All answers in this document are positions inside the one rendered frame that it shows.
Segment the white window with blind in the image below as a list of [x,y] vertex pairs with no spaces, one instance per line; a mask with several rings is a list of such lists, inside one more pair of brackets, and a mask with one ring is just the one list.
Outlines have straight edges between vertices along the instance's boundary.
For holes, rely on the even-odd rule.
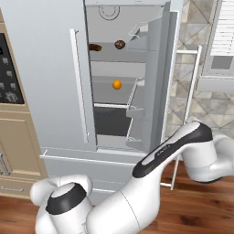
[[199,91],[234,92],[234,0],[218,0]]

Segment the tan cupboard unit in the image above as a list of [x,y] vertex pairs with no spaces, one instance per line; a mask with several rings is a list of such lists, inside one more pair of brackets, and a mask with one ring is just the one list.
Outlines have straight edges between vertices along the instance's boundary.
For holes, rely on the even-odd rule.
[[24,104],[0,103],[0,154],[4,155],[5,164],[11,173],[7,176],[0,163],[0,186],[24,188],[22,193],[0,189],[0,196],[28,199],[32,185],[47,177],[48,174],[44,161],[39,157],[41,151],[36,130],[1,10],[0,33],[5,34],[17,80],[25,101]]

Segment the closed grey fridge door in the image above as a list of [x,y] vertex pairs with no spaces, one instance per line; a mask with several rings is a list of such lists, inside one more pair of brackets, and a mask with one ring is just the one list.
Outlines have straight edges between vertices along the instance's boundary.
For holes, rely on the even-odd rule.
[[[97,147],[84,0],[0,0],[42,147]],[[76,34],[89,142],[83,142],[69,30]]]

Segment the black oven panel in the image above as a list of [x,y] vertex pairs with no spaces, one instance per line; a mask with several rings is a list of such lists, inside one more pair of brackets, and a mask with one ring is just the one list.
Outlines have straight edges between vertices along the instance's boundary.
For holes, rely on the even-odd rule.
[[0,103],[25,103],[4,33],[0,33]]

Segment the grey fridge drawer front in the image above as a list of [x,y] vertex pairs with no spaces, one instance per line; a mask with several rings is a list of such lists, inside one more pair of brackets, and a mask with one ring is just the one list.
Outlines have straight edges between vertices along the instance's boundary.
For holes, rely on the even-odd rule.
[[[96,151],[42,147],[42,154],[72,158],[106,160],[137,164],[148,153],[131,148],[99,147]],[[134,166],[100,165],[95,163],[71,162],[43,159],[49,176],[87,175],[94,191],[90,200],[98,205],[113,191],[119,190],[131,177]]]

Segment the grey fridge body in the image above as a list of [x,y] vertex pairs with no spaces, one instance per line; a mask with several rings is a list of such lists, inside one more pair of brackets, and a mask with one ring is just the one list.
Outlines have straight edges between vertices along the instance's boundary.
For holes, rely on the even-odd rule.
[[[156,18],[159,7],[171,0],[115,0],[86,4],[88,39],[101,51],[90,50],[91,85],[95,133],[99,147],[132,148],[126,144],[132,119],[126,115],[127,102],[135,80],[145,73],[146,54],[129,50],[132,31]],[[125,47],[114,43],[123,40]],[[112,83],[122,87],[115,90]]]

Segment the open grey fridge door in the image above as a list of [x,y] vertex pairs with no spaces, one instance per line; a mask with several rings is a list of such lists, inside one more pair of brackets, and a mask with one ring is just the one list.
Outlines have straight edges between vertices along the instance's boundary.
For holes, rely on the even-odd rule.
[[142,23],[131,33],[129,50],[146,54],[145,73],[135,80],[126,115],[132,119],[126,144],[149,153],[161,142],[165,102],[179,12],[169,1],[159,7],[156,18]]

